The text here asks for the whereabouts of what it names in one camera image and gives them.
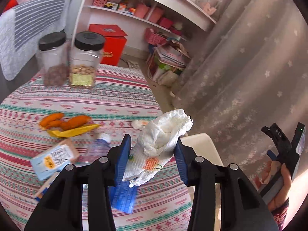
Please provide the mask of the person's right hand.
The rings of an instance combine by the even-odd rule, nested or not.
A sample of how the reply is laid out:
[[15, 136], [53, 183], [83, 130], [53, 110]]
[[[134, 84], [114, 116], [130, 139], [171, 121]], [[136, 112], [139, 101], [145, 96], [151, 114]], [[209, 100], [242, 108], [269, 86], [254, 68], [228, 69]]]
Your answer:
[[286, 165], [281, 166], [279, 161], [269, 161], [263, 173], [261, 178], [255, 177], [255, 184], [261, 198], [273, 212], [287, 200], [292, 183], [291, 175]]

